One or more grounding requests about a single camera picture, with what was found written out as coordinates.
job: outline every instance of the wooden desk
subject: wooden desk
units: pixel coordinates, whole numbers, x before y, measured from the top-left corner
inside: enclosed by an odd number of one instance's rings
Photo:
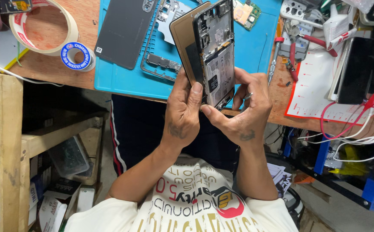
[[[75,19],[80,32],[81,42],[94,49],[98,33],[98,16],[100,3],[98,0],[57,0]],[[33,12],[27,19],[27,32],[29,39],[40,49],[50,49],[53,43],[61,44],[66,37],[67,26],[64,17],[59,15],[57,10],[41,10]],[[282,64],[281,57],[278,58],[276,71],[274,73],[270,93],[273,101],[273,109],[268,121],[270,123],[287,125],[297,128],[320,131],[319,120],[298,119],[284,116],[284,112],[289,102],[292,79]],[[14,65],[10,71],[28,78],[42,81],[51,81],[65,85],[81,87],[85,89],[94,89],[94,73],[73,71],[67,68],[59,56],[46,56],[29,51],[22,59],[23,67]],[[238,112],[224,110],[223,113],[236,115]],[[345,124],[325,123],[327,133],[339,134]],[[353,132],[357,132],[359,127],[354,127]],[[370,136],[374,134],[374,119],[371,119],[369,125],[364,129],[361,136]]]

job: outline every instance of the blue repair mat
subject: blue repair mat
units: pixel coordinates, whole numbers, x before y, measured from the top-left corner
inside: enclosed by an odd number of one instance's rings
[[[160,0],[156,1],[158,1],[155,10],[157,12]],[[100,26],[98,27],[98,34],[100,33],[102,22],[107,13],[109,2],[110,0],[100,0]],[[198,6],[196,0],[181,0],[180,2],[191,8]],[[253,3],[262,10],[262,13],[251,31],[248,31],[238,23],[234,24],[235,66],[245,69],[249,73],[267,73],[282,1],[254,0]],[[95,89],[140,97],[158,99],[168,98],[173,89],[174,82],[149,74],[140,68],[154,17],[155,14],[150,22],[150,28],[144,39],[143,47],[141,48],[134,69],[129,70],[97,57],[97,63],[95,66]],[[155,24],[155,29],[153,30],[153,35],[148,48],[149,52],[181,64],[181,59],[175,45],[164,41],[164,35],[157,30],[158,24],[159,23]],[[154,71],[157,69],[158,73],[165,72],[168,76],[176,77],[176,73],[168,69],[165,70],[161,67],[149,65],[145,62],[144,65],[148,70]],[[227,105],[227,108],[231,108],[231,104],[232,101]]]

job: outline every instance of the red-handled pliers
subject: red-handled pliers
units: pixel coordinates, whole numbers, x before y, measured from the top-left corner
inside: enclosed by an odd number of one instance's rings
[[[284,24],[284,29],[286,30],[287,34],[289,35],[290,37],[290,40],[292,42],[291,46],[290,46],[290,62],[292,64],[293,67],[296,66],[296,62],[295,62],[295,55],[296,55],[296,40],[301,37],[305,40],[308,40],[312,43],[316,43],[324,48],[327,48],[326,47],[326,42],[324,42],[323,40],[320,40],[320,39],[317,39],[317,38],[314,38],[313,36],[309,36],[309,35],[304,35],[300,32],[299,28],[297,27],[297,25],[294,25],[294,26],[291,26],[291,23],[290,22],[286,22]],[[331,49],[328,51],[330,53],[330,55],[332,55],[333,57],[337,57],[337,52],[334,50],[334,49]],[[293,79],[295,81],[298,81],[298,77],[297,77],[297,73],[296,73],[296,70],[295,68],[292,68],[292,69],[289,69],[290,70],[290,73],[293,77]]]

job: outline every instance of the fingernail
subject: fingernail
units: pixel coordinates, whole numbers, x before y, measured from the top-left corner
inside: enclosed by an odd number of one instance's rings
[[[201,93],[203,86],[199,82],[195,82],[193,85],[193,92],[194,93]]]
[[[210,113],[211,113],[211,109],[210,109],[210,107],[208,107],[208,105],[202,105],[200,109],[201,109],[201,111],[202,111],[206,116],[209,116]]]

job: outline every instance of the tape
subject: tape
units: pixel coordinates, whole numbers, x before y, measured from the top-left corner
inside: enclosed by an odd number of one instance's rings
[[[32,0],[32,10],[38,7],[48,7],[53,6],[58,9],[64,14],[67,25],[68,25],[68,33],[67,38],[62,42],[62,44],[56,48],[50,50],[41,50],[38,49],[27,37],[27,33],[25,32],[25,22],[29,13],[18,13],[18,14],[10,14],[9,16],[9,24],[11,26],[11,31],[17,38],[17,40],[22,43],[26,48],[34,52],[38,52],[48,56],[59,56],[62,50],[62,47],[70,42],[76,42],[78,40],[78,27],[77,23],[75,22],[74,18],[71,14],[68,13],[60,4],[56,3],[53,0]]]
[[[84,54],[84,60],[77,64],[74,61],[74,56],[78,53],[82,52]],[[81,72],[88,72],[95,67],[95,54],[92,50],[87,49],[82,43],[78,42],[71,42],[61,50],[61,60],[62,62],[70,69],[78,70]]]

